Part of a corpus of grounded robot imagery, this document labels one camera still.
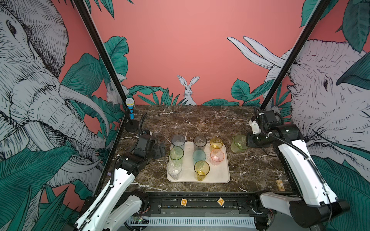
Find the clear tall glass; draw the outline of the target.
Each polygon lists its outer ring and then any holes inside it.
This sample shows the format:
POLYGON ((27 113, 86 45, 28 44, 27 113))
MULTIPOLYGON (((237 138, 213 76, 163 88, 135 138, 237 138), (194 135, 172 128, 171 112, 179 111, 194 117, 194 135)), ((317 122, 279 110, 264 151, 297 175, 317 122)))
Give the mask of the clear tall glass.
POLYGON ((182 164, 170 161, 167 164, 167 173, 175 180, 179 180, 180 173, 182 172, 182 164))

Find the beige rectangular tray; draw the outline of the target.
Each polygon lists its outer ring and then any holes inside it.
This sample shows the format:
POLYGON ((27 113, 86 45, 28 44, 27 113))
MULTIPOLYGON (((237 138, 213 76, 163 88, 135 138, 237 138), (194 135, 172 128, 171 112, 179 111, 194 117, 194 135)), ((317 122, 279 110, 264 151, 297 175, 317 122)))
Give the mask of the beige rectangular tray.
POLYGON ((194 144, 193 142, 185 142, 185 154, 182 158, 182 171, 179 174, 179 179, 174 180, 169 173, 167 173, 167 179, 170 182, 194 182, 194 183, 228 183, 230 181, 230 173, 228 167, 228 159, 226 155, 226 148, 223 145, 221 151, 224 153, 224 160, 218 164, 213 165, 211 163, 211 147, 210 143, 207 143, 204 152, 206 153, 206 162, 210 166, 210 172, 207 174, 203 181, 197 180, 196 172, 194 171, 194 160, 193 160, 193 152, 194 144))

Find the dark smoky tall glass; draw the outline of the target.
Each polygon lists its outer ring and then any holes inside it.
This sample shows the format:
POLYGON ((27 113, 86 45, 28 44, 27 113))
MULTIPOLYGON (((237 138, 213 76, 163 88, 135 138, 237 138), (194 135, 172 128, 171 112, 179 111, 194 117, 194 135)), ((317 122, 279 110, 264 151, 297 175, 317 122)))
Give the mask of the dark smoky tall glass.
POLYGON ((197 135, 193 139, 193 145, 194 145, 194 150, 202 150, 204 151, 206 145, 207 145, 207 138, 203 135, 197 135))

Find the grey-blue translucent glass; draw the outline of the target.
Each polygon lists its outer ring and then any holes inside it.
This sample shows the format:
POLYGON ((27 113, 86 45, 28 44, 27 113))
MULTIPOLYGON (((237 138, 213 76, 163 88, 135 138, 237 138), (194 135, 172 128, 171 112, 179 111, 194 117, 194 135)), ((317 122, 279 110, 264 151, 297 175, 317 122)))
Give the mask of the grey-blue translucent glass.
POLYGON ((184 150, 186 139, 183 135, 174 135, 172 138, 172 146, 179 147, 184 150))

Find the pink short glass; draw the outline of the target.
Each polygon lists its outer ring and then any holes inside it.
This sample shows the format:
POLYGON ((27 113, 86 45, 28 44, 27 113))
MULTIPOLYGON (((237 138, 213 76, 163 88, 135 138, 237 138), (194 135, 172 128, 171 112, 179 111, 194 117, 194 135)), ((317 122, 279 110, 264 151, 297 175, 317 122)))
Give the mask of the pink short glass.
POLYGON ((224 161, 225 154, 220 149, 214 149, 210 153, 210 158, 211 158, 211 163, 216 166, 224 161))

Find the light green translucent glass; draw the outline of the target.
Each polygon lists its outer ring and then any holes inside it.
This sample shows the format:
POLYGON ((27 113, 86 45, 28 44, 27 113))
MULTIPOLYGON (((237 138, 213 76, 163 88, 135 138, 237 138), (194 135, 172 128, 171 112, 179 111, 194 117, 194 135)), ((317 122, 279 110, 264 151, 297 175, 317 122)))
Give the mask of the light green translucent glass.
POLYGON ((182 166, 183 164, 183 157, 184 157, 184 150, 181 147, 173 147, 169 152, 171 164, 175 166, 182 166))

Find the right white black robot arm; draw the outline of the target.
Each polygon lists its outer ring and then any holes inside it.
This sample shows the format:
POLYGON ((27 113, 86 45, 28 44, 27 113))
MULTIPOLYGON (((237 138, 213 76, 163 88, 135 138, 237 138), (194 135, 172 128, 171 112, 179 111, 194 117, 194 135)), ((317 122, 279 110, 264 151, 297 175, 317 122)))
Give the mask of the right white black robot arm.
POLYGON ((336 193, 324 180, 314 163, 306 142, 293 124, 279 125, 265 130, 256 121, 250 122, 248 134, 250 147, 274 144, 281 160, 288 165, 300 195, 289 197, 272 192, 260 194, 261 206, 286 214, 302 228, 310 228, 342 215, 350 210, 346 200, 338 199, 336 193))

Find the yellow tall glass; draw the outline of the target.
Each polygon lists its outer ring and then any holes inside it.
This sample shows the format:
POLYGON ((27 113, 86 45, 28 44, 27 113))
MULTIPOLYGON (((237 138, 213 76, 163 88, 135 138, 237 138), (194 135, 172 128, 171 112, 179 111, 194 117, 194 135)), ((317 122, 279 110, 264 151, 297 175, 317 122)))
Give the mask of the yellow tall glass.
POLYGON ((195 163, 194 171, 196 173, 197 180, 201 182, 209 174, 210 166, 206 161, 201 160, 195 163))

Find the teal frosted glass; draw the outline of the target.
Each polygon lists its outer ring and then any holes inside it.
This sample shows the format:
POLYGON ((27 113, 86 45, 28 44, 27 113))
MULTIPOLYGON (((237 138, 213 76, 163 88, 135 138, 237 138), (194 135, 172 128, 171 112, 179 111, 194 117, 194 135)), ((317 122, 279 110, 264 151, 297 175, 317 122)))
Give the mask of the teal frosted glass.
POLYGON ((205 161, 207 155, 203 150, 195 150, 193 152, 192 157, 193 157, 194 163, 197 163, 198 161, 205 161))

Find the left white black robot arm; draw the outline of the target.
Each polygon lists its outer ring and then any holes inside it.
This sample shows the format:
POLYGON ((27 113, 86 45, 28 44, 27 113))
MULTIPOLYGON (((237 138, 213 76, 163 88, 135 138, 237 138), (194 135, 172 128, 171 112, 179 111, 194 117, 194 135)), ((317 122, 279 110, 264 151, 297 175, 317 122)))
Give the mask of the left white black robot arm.
POLYGON ((106 184, 91 206, 74 224, 75 231, 116 231, 132 215, 146 213, 150 209, 149 195, 138 189, 130 192, 120 206, 116 206, 128 186, 135 180, 152 159, 165 157, 165 145, 156 144, 144 151, 144 158, 136 152, 135 146, 116 159, 106 184))

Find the amber short glass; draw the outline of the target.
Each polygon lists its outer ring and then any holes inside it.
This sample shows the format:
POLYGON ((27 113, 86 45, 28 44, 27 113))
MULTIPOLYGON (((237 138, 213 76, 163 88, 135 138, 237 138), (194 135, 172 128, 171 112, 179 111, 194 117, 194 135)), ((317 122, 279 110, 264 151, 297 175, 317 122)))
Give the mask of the amber short glass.
POLYGON ((223 146, 224 146, 224 142, 221 138, 219 138, 219 137, 211 138, 211 140, 210 140, 210 149, 211 150, 221 149, 223 146))

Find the green short glass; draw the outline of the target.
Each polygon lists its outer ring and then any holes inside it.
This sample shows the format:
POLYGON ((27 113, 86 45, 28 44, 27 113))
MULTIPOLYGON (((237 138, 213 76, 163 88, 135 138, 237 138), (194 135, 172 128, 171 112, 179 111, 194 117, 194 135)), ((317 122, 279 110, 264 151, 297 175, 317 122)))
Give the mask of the green short glass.
POLYGON ((231 143, 231 151, 233 153, 240 153, 248 149, 246 135, 237 135, 231 143))

